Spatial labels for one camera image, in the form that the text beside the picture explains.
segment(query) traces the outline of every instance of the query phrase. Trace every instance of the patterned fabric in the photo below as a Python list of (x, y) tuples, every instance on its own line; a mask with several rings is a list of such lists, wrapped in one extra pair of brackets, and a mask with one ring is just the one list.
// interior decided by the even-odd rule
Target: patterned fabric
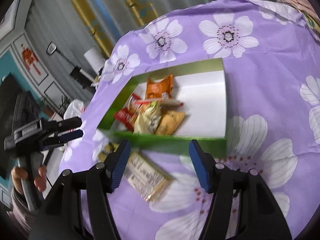
[[(320, 202), (320, 48), (303, 14), (288, 5), (217, 0), (172, 11), (123, 36), (82, 115), (85, 135), (69, 146), (60, 171), (97, 162), (108, 141), (97, 125), (131, 76), (214, 57), (223, 58), (229, 102), (228, 156), (218, 161), (258, 170), (296, 237)], [(146, 154), (176, 180), (149, 204), (123, 179), (109, 195), (120, 236), (198, 239), (212, 196), (201, 189), (190, 158)], [(227, 237), (235, 234), (239, 199), (233, 202)], [(86, 205), (83, 216), (90, 230)]]

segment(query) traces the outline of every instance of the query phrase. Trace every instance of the hand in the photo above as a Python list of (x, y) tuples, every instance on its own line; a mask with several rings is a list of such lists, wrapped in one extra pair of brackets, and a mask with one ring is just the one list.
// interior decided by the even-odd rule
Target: hand
[[(11, 176), (13, 180), (13, 185), (15, 189), (21, 194), (24, 195), (21, 180), (28, 178), (28, 173), (20, 167), (13, 167), (11, 170)], [(41, 166), (39, 168), (39, 177), (36, 177), (34, 184), (40, 192), (43, 192), (47, 188), (47, 167)]]

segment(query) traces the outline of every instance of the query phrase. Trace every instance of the person's arm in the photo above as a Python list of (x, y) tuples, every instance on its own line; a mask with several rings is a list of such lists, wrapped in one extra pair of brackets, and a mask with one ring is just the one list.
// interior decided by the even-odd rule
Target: person's arm
[[(40, 167), (39, 177), (35, 179), (35, 185), (40, 192), (46, 189), (46, 172), (45, 166)], [(27, 201), (22, 189), (21, 180), (28, 178), (28, 173), (19, 167), (14, 167), (11, 171), (14, 188), (11, 193), (13, 209), (8, 212), (8, 216), (17, 226), (20, 232), (28, 238), (31, 226), (35, 220), (37, 212), (31, 212), (28, 209)]]

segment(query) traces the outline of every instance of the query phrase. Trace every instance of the white cylinder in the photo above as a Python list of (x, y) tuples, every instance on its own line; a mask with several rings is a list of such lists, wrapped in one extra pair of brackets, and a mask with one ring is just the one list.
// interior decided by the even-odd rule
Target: white cylinder
[(95, 46), (84, 54), (85, 59), (98, 74), (99, 70), (104, 67), (106, 59), (101, 55), (99, 49)]

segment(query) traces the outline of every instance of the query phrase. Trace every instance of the blue gripper pad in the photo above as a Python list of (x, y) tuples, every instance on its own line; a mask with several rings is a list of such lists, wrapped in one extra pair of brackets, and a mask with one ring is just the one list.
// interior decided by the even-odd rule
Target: blue gripper pad
[(118, 158), (116, 165), (111, 173), (111, 189), (114, 191), (117, 187), (119, 187), (122, 175), (124, 173), (124, 169), (127, 165), (129, 156), (131, 152), (131, 146), (129, 141), (122, 140), (115, 154)]
[(189, 144), (189, 155), (196, 170), (198, 180), (201, 187), (208, 192), (211, 188), (209, 177), (210, 173), (207, 170), (209, 167), (206, 164), (206, 153), (201, 149), (197, 140), (192, 140)]

